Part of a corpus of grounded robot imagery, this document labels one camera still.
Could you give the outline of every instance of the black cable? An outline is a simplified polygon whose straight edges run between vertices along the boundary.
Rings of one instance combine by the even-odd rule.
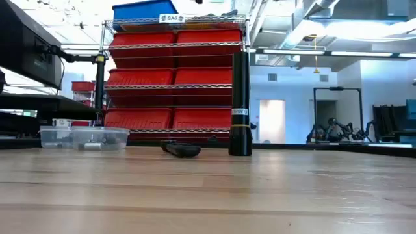
[[[58,58],[60,60],[60,63],[62,63],[62,65],[64,66],[64,69],[62,71],[62,77],[60,78],[59,85],[58,85],[58,89],[57,89],[57,94],[56,95],[58,95],[58,93],[59,93],[59,88],[62,85],[62,81],[64,80],[64,75],[65,75],[65,63],[62,61],[62,59],[60,57],[58,57]]]

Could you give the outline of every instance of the shelf label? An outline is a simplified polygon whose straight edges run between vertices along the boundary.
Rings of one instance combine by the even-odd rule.
[[[181,14],[160,14],[159,23],[184,23],[185,16]]]
[[[248,109],[233,109],[232,115],[248,115]]]

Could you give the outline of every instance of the black cylinder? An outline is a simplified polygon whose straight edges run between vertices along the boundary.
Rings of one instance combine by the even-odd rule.
[[[251,156],[253,153],[249,56],[247,52],[233,55],[233,110],[228,148],[228,154],[231,156]]]
[[[94,106],[99,110],[103,109],[105,60],[105,55],[97,56],[96,96],[94,100]]]

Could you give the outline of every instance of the clear plastic container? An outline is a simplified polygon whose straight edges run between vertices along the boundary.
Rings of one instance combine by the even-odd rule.
[[[115,127],[72,127],[77,150],[120,150],[127,144],[129,130]]]
[[[70,127],[40,127],[40,141],[43,148],[70,149],[72,144],[72,131]]]

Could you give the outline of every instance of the wooden table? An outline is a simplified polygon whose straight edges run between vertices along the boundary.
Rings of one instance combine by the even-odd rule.
[[[335,151],[0,151],[1,233],[416,233],[416,160]]]

